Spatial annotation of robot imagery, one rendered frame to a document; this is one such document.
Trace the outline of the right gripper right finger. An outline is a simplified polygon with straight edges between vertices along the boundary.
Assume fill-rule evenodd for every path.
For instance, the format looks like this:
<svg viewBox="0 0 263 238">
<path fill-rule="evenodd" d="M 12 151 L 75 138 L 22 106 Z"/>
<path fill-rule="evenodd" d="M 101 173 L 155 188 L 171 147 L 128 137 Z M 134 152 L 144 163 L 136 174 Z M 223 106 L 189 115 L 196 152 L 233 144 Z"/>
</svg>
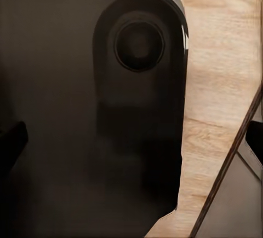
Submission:
<svg viewBox="0 0 263 238">
<path fill-rule="evenodd" d="M 250 121 L 245 138 L 261 164 L 263 164 L 263 123 Z"/>
</svg>

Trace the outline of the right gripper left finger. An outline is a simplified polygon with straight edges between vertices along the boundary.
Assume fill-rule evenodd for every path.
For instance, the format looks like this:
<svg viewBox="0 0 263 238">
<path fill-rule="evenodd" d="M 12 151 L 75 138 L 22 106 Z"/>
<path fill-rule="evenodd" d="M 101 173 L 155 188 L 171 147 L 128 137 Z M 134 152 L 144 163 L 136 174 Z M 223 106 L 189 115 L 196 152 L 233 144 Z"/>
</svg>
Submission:
<svg viewBox="0 0 263 238">
<path fill-rule="evenodd" d="M 28 143 L 24 121 L 0 127 L 0 186 Z"/>
</svg>

